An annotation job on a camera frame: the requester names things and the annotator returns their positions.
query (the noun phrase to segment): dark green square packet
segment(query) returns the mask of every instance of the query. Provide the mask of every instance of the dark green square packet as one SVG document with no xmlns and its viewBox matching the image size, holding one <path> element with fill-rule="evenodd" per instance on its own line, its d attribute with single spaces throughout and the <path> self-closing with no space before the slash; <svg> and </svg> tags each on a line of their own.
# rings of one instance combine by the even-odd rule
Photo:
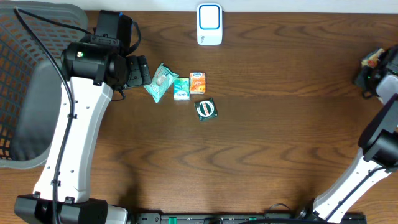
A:
<svg viewBox="0 0 398 224">
<path fill-rule="evenodd" d="M 200 121 L 208 121 L 218 115 L 212 98 L 195 103 L 195 109 Z"/>
</svg>

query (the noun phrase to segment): wooden table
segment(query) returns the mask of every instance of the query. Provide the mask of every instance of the wooden table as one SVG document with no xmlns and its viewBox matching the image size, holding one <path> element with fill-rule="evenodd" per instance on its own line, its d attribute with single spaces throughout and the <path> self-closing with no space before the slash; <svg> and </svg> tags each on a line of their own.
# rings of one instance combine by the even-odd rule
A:
<svg viewBox="0 0 398 224">
<path fill-rule="evenodd" d="M 98 12 L 87 12 L 90 27 Z M 362 130 L 382 105 L 351 84 L 359 60 L 396 43 L 395 15 L 224 13 L 219 46 L 199 46 L 194 12 L 126 12 L 141 28 L 137 55 L 181 77 L 207 74 L 207 92 L 156 104 L 143 88 L 111 103 L 99 131 L 91 197 L 165 213 L 295 209 L 351 164 Z M 218 118 L 200 123 L 193 103 L 213 98 Z M 1 223 L 21 223 L 17 195 L 42 167 L 1 169 Z M 372 223 L 398 222 L 398 175 L 352 208 Z"/>
</svg>

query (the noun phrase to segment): laundry basket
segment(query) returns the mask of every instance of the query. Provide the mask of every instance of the laundry basket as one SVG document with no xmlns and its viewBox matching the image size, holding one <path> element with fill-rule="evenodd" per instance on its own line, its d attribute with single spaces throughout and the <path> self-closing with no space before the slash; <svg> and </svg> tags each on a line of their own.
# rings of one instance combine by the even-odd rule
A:
<svg viewBox="0 0 398 224">
<path fill-rule="evenodd" d="M 87 29 L 87 16 L 71 4 L 0 2 L 0 167 L 29 169 L 47 160 L 61 101 L 60 79 L 13 8 Z M 84 33 L 21 14 L 59 62 Z"/>
</svg>

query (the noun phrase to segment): orange and white box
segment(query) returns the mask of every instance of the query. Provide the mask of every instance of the orange and white box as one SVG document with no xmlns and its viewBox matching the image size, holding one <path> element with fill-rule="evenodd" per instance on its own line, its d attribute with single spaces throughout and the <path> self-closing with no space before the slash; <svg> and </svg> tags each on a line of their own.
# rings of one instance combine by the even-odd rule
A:
<svg viewBox="0 0 398 224">
<path fill-rule="evenodd" d="M 205 94 L 206 92 L 206 73 L 204 72 L 191 72 L 189 74 L 191 94 Z"/>
</svg>

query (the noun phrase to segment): white wall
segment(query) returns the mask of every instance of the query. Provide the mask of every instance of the white wall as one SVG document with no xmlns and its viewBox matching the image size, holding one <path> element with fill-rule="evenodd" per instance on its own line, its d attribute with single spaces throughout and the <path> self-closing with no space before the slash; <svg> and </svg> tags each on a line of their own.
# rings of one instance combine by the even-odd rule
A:
<svg viewBox="0 0 398 224">
<path fill-rule="evenodd" d="M 199 3 L 217 2 L 226 12 L 398 13 L 398 0 L 41 0 L 69 3 L 86 10 L 196 11 Z"/>
</svg>

